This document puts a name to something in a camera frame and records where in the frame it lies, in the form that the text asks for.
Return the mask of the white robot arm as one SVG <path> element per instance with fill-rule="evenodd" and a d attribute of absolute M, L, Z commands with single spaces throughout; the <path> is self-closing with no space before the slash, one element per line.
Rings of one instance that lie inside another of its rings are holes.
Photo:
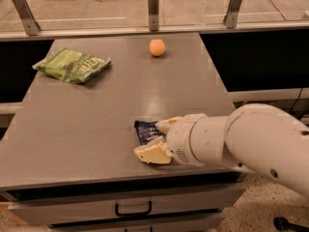
<path fill-rule="evenodd" d="M 134 149 L 145 163 L 254 172 L 309 197 L 309 128 L 277 107 L 250 103 L 229 116 L 188 114 L 154 127 L 161 135 Z"/>

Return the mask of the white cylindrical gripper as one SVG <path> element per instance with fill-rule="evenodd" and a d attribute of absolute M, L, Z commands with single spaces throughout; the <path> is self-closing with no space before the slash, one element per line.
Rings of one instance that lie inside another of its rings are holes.
<path fill-rule="evenodd" d="M 180 164 L 203 166 L 192 152 L 191 133 L 196 123 L 204 117 L 203 113 L 189 114 L 182 118 L 176 116 L 156 122 L 155 127 L 167 134 L 166 142 L 163 136 L 159 136 L 148 144 L 135 148 L 135 156 L 145 163 L 169 164 L 173 155 L 173 159 Z"/>

